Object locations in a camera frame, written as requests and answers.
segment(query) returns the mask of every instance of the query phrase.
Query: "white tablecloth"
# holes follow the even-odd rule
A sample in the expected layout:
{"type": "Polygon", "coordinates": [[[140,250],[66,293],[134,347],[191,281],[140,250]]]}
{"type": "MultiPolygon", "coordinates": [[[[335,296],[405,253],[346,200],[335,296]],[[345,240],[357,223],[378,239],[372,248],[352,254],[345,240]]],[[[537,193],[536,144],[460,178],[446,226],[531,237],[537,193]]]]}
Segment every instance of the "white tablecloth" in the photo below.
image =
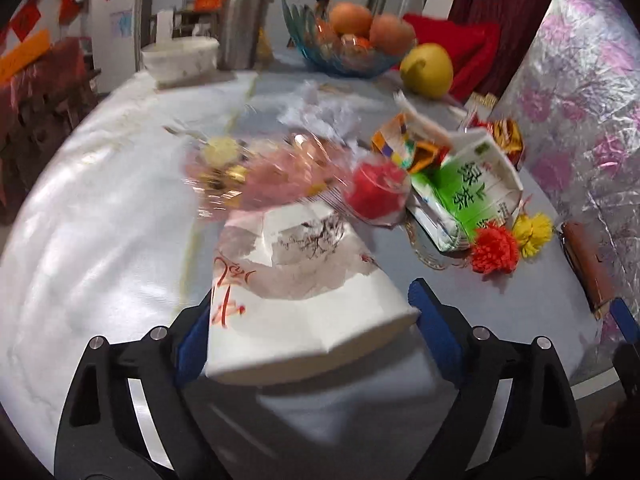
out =
{"type": "MultiPolygon", "coordinates": [[[[196,218],[196,199],[182,182],[188,140],[164,126],[221,135],[244,112],[235,126],[240,134],[277,131],[274,107],[282,94],[306,78],[328,78],[276,68],[257,83],[255,73],[240,73],[163,92],[137,74],[80,125],[28,197],[0,264],[0,401],[50,470],[66,392],[88,340],[140,338],[199,303],[210,286],[220,227],[196,218]],[[253,108],[245,107],[254,85],[253,108]]],[[[392,80],[338,84],[362,96],[354,103],[363,138],[396,113],[392,80]]],[[[453,127],[443,105],[422,108],[453,127]]],[[[530,176],[522,179],[533,194],[529,209],[553,214],[530,176]]],[[[568,374],[596,339],[597,324],[556,240],[513,276],[485,281],[470,269],[425,267],[401,228],[356,228],[403,293],[423,276],[471,325],[521,342],[547,335],[568,374]]],[[[167,465],[139,384],[132,392],[152,457],[167,465]]],[[[186,389],[196,420],[236,480],[403,480],[454,396],[412,331],[301,383],[241,388],[200,378],[186,389]]],[[[507,396],[508,385],[501,385],[476,463],[491,449],[507,396]]]]}

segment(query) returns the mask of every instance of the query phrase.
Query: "brown wallet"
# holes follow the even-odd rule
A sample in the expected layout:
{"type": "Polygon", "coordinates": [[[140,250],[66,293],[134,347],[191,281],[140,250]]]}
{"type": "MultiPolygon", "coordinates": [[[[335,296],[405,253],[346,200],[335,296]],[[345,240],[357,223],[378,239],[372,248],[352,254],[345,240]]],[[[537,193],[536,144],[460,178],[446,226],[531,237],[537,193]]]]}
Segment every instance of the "brown wallet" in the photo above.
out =
{"type": "Polygon", "coordinates": [[[611,300],[616,297],[607,269],[583,224],[565,222],[561,231],[564,253],[582,283],[593,315],[601,319],[609,311],[611,300]]]}

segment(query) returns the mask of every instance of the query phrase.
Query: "red pom-pom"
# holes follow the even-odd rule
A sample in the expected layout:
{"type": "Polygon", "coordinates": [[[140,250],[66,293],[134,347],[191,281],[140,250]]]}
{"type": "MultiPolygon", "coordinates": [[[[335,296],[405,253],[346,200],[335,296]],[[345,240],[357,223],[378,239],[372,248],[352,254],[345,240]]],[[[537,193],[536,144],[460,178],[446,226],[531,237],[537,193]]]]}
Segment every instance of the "red pom-pom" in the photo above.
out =
{"type": "Polygon", "coordinates": [[[478,233],[471,253],[475,272],[489,274],[494,270],[513,272],[520,259],[518,244],[506,227],[489,222],[478,233]]]}

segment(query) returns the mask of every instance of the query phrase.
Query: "curtain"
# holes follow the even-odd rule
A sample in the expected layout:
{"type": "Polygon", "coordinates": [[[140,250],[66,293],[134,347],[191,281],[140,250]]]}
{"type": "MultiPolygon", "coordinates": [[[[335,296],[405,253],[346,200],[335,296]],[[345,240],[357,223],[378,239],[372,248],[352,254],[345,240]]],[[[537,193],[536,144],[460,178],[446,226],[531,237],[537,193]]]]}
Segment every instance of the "curtain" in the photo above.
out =
{"type": "Polygon", "coordinates": [[[494,65],[476,91],[500,97],[524,58],[551,0],[453,0],[455,23],[497,23],[500,43],[494,65]]]}

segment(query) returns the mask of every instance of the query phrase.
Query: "fruit bowl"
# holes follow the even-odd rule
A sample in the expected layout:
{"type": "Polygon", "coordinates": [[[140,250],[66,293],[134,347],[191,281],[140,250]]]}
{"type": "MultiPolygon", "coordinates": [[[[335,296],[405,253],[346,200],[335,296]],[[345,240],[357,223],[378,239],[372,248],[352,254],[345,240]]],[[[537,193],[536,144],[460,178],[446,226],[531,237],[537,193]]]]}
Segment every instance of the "fruit bowl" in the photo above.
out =
{"type": "Polygon", "coordinates": [[[309,6],[289,7],[287,0],[282,0],[282,13],[298,50],[309,63],[327,74],[369,79],[400,63],[406,54],[388,56],[373,47],[350,54],[338,45],[319,41],[318,22],[309,6]]]}

